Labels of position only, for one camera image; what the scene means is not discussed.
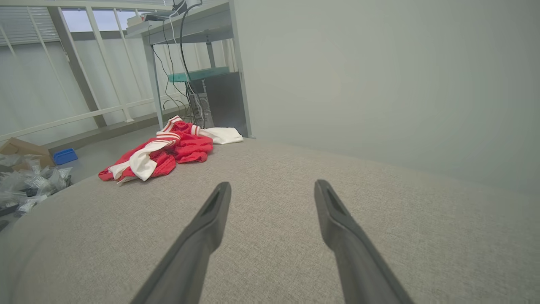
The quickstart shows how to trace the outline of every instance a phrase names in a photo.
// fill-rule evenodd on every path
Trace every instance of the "cardboard box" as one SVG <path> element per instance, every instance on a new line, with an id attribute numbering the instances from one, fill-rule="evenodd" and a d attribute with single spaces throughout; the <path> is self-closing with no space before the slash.
<path id="1" fill-rule="evenodd" d="M 49 153 L 49 150 L 47 148 L 38 146 L 33 143 L 25 142 L 14 137 L 8 139 L 8 141 L 3 144 L 2 147 L 0 147 L 0 154 L 18 154 L 20 156 L 24 156 L 26 154 L 41 155 L 41 157 L 39 157 L 39 164 L 41 165 L 41 168 L 45 168 L 47 166 L 55 166 L 55 162 L 52 160 L 51 154 Z M 21 164 L 11 167 L 11 169 L 17 171 L 21 169 L 28 170 L 29 168 L 28 164 L 23 162 Z"/>

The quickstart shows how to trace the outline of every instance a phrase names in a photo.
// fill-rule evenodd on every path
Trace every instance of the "blue plastic container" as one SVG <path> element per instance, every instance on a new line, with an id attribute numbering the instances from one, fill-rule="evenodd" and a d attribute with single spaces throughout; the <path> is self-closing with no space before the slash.
<path id="1" fill-rule="evenodd" d="M 52 158 L 55 160 L 56 164 L 68 163 L 78 159 L 77 154 L 75 154 L 75 150 L 71 148 L 56 152 Z"/>

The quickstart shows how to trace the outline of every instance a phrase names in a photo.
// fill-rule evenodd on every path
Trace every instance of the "gray fabric couch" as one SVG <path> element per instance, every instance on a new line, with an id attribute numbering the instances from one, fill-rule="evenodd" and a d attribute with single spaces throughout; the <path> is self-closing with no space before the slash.
<path id="1" fill-rule="evenodd" d="M 11 232 L 14 303 L 127 303 L 214 187 L 232 186 L 201 302 L 341 302 L 313 198 L 328 180 L 416 302 L 539 299 L 538 201 L 263 141 L 123 186 L 88 178 Z"/>

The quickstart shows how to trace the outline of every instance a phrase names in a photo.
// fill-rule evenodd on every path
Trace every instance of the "red and white clothing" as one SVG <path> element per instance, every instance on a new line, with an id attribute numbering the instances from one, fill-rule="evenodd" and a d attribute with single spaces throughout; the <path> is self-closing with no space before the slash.
<path id="1" fill-rule="evenodd" d="M 199 127 L 179 116 L 170 119 L 156 137 L 124 154 L 114 165 L 98 174 L 99 178 L 123 183 L 133 179 L 169 174 L 176 163 L 204 162 L 212 151 L 212 138 L 199 136 Z"/>

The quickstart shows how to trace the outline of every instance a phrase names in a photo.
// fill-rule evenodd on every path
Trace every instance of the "gray wall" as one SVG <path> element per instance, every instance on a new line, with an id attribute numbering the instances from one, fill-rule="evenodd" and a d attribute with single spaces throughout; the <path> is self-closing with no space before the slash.
<path id="1" fill-rule="evenodd" d="M 540 188 L 540 1 L 233 6 L 257 138 Z"/>

